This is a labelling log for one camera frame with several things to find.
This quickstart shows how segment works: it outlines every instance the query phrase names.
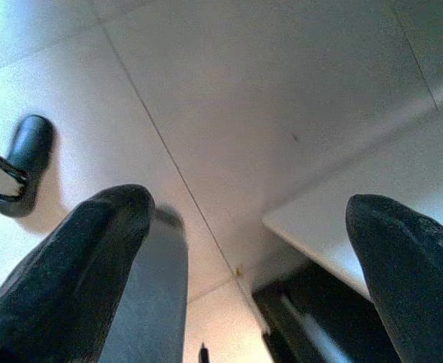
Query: black object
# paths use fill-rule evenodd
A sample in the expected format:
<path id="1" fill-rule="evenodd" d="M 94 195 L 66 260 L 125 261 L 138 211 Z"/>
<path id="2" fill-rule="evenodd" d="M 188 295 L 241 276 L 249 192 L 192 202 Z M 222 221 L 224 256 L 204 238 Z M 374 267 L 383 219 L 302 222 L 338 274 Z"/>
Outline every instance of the black object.
<path id="1" fill-rule="evenodd" d="M 443 362 L 443 227 L 379 195 L 353 196 L 346 225 L 401 360 Z"/>
<path id="2" fill-rule="evenodd" d="M 314 263 L 253 297 L 277 363 L 400 362 L 373 304 Z"/>
<path id="3" fill-rule="evenodd" d="M 23 259 L 0 287 L 0 362 L 98 360 L 153 208 L 139 185 L 107 189 Z"/>
<path id="4" fill-rule="evenodd" d="M 23 217 L 33 211 L 43 172 L 48 167 L 53 141 L 54 127 L 47 119 L 32 115 L 19 123 L 6 163 L 0 163 L 0 166 L 6 171 L 6 166 L 16 169 L 14 174 L 20 174 L 24 186 L 19 197 L 0 195 L 1 214 Z"/>
<path id="5" fill-rule="evenodd" d="M 198 363 L 209 363 L 208 349 L 205 347 L 205 343 L 201 345 Z"/>

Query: white tile floor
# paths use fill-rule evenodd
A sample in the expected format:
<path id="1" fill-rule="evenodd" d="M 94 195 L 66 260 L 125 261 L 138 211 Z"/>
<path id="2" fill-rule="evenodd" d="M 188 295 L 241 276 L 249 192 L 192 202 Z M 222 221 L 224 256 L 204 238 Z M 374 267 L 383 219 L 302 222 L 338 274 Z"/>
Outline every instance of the white tile floor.
<path id="1" fill-rule="evenodd" d="M 187 226 L 184 360 L 270 361 L 246 298 L 305 258 L 262 214 L 432 105 L 386 2 L 312 3 L 0 2 L 0 155 L 23 115 L 58 133 L 35 212 L 0 216 L 0 283 L 78 202 L 142 184 Z"/>

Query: floor tile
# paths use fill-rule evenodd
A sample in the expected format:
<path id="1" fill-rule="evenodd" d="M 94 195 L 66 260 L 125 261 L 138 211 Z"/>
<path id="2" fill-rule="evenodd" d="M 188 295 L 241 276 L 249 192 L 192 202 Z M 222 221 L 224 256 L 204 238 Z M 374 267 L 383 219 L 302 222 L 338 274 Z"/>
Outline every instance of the floor tile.
<path id="1" fill-rule="evenodd" d="M 434 107 L 384 3 L 158 0 L 107 29 L 232 268 L 283 246 L 264 212 Z"/>
<path id="2" fill-rule="evenodd" d="M 92 0 L 102 21 L 133 11 L 154 0 Z"/>
<path id="3" fill-rule="evenodd" d="M 443 1 L 401 0 L 398 16 L 439 108 L 443 107 Z"/>
<path id="4" fill-rule="evenodd" d="M 86 0 L 0 1 L 0 67 L 96 21 Z"/>
<path id="5" fill-rule="evenodd" d="M 184 218 L 190 298 L 231 277 L 99 27 L 0 69 L 0 155 L 30 113 L 55 124 L 56 146 L 33 214 L 0 215 L 0 283 L 77 203 L 125 183 L 145 185 Z"/>
<path id="6" fill-rule="evenodd" d="M 272 362 L 260 327 L 233 281 L 188 305 L 184 363 L 197 361 L 202 343 L 211 362 Z"/>

